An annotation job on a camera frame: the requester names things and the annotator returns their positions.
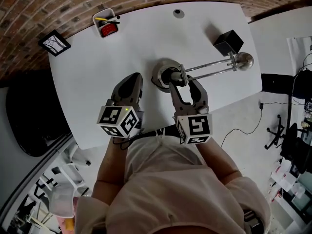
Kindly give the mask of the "white organizer box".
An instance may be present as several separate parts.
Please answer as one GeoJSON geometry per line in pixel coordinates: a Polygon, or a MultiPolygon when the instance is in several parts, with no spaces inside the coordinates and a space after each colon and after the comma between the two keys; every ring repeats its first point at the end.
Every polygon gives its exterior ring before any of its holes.
{"type": "Polygon", "coordinates": [[[99,33],[101,38],[103,38],[101,36],[101,33],[100,33],[101,28],[104,26],[103,25],[103,21],[95,20],[94,19],[95,17],[105,18],[108,21],[119,21],[120,20],[120,16],[116,16],[114,11],[113,11],[113,9],[111,9],[111,8],[104,9],[104,10],[99,11],[96,14],[94,14],[93,17],[92,17],[93,23],[94,23],[94,25],[95,25],[95,27],[96,27],[96,29],[97,29],[97,31],[98,31],[98,33],[99,33]]]}

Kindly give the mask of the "white desk with drawers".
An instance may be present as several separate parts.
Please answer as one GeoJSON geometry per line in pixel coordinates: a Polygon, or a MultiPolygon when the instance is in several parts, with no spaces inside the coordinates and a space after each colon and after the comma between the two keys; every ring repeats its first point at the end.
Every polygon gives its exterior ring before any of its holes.
{"type": "MultiPolygon", "coordinates": [[[[172,125],[172,99],[152,84],[153,68],[164,58],[188,69],[222,60],[213,42],[230,30],[243,40],[241,51],[257,59],[245,15],[241,6],[233,3],[203,1],[149,7],[121,15],[118,32],[105,38],[94,26],[70,37],[71,48],[49,61],[61,107],[79,148],[109,142],[109,136],[97,125],[100,109],[114,87],[135,72],[143,76],[140,107],[144,129],[172,125]],[[175,18],[175,9],[182,10],[185,17],[175,18]]],[[[226,67],[223,63],[190,74],[196,77],[226,67]]]]}

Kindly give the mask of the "black office chair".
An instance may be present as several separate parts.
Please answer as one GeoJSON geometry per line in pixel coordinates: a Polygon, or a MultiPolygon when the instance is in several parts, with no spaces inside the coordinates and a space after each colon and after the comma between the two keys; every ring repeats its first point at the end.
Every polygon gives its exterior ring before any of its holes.
{"type": "Polygon", "coordinates": [[[298,131],[296,123],[286,131],[280,155],[295,165],[301,174],[312,174],[312,146],[297,136],[298,131]]]}

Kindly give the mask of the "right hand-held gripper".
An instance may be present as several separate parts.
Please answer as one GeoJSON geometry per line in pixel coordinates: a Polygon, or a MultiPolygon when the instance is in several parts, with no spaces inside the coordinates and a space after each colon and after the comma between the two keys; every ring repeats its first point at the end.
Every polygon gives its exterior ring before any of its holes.
{"type": "Polygon", "coordinates": [[[185,144],[200,144],[212,135],[212,116],[209,114],[208,94],[198,80],[188,83],[193,104],[184,102],[176,85],[169,83],[175,108],[175,125],[185,144]]]}

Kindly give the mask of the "black picture frame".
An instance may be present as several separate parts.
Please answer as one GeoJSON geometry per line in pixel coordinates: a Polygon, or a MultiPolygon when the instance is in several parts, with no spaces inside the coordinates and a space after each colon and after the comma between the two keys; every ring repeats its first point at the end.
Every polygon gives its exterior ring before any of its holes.
{"type": "Polygon", "coordinates": [[[57,30],[40,39],[38,45],[55,57],[71,48],[71,44],[57,30]]]}

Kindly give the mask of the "person's left forearm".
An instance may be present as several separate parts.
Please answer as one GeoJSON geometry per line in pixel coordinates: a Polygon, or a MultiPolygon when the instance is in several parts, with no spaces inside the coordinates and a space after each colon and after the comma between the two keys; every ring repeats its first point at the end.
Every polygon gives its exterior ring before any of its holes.
{"type": "Polygon", "coordinates": [[[100,165],[92,197],[110,205],[124,185],[127,148],[121,147],[126,139],[110,139],[100,165]]]}

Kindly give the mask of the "black cube pen holder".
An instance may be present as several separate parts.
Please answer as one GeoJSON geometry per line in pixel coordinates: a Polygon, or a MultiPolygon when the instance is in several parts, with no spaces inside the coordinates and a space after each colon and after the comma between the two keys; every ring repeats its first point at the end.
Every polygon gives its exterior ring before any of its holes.
{"type": "Polygon", "coordinates": [[[229,56],[230,52],[234,55],[238,54],[244,42],[239,35],[234,31],[228,31],[221,34],[214,42],[213,46],[220,52],[224,57],[229,56]]]}

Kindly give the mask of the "black round chair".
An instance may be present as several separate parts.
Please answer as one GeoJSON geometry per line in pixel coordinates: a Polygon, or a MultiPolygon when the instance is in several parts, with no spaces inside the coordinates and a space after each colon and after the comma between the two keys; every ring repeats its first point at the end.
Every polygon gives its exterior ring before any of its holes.
{"type": "Polygon", "coordinates": [[[70,133],[52,83],[12,85],[5,106],[14,137],[29,156],[44,155],[70,133]]]}

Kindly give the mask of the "person's white shirt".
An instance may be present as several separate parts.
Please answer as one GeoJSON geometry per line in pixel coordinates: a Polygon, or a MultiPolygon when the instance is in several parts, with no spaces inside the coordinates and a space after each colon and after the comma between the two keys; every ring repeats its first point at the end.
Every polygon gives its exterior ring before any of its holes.
{"type": "Polygon", "coordinates": [[[127,148],[110,205],[82,196],[75,234],[267,234],[271,210],[250,178],[222,184],[194,145],[152,133],[127,148]]]}

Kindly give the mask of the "white office chair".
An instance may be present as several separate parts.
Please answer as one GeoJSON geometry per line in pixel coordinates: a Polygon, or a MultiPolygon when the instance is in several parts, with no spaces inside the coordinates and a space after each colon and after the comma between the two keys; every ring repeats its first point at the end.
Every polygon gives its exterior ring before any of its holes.
{"type": "Polygon", "coordinates": [[[56,185],[48,193],[49,211],[57,217],[74,217],[74,197],[86,187],[79,169],[89,167],[91,162],[77,150],[76,143],[69,146],[61,154],[59,164],[51,169],[56,185]]]}

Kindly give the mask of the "silver desk lamp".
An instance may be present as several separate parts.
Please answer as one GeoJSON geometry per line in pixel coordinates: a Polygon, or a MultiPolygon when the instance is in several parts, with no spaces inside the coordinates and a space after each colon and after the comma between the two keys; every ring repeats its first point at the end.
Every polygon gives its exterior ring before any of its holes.
{"type": "Polygon", "coordinates": [[[154,67],[152,71],[151,82],[161,91],[169,93],[169,83],[184,87],[191,81],[219,75],[229,71],[247,71],[254,65],[254,58],[251,54],[240,52],[238,54],[229,53],[229,58],[210,62],[193,68],[185,69],[182,64],[172,59],[164,58],[154,67]],[[218,64],[226,63],[228,68],[221,71],[207,73],[197,77],[188,75],[190,71],[215,66],[218,64]]]}

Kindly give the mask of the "person's right forearm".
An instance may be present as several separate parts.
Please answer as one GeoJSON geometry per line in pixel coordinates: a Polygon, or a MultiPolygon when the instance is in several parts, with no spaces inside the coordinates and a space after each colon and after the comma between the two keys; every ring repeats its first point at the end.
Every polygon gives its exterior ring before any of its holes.
{"type": "Polygon", "coordinates": [[[218,180],[226,185],[236,178],[242,177],[232,158],[211,137],[205,143],[196,144],[208,167],[212,169],[218,180]]]}

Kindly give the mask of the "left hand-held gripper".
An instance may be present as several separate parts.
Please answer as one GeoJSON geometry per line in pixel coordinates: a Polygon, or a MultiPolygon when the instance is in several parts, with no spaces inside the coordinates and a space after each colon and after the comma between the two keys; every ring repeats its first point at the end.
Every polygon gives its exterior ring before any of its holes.
{"type": "Polygon", "coordinates": [[[129,97],[130,103],[138,104],[142,97],[143,77],[133,73],[120,81],[113,89],[111,100],[101,107],[97,125],[109,136],[130,138],[142,132],[143,111],[133,105],[118,105],[129,97]]]}

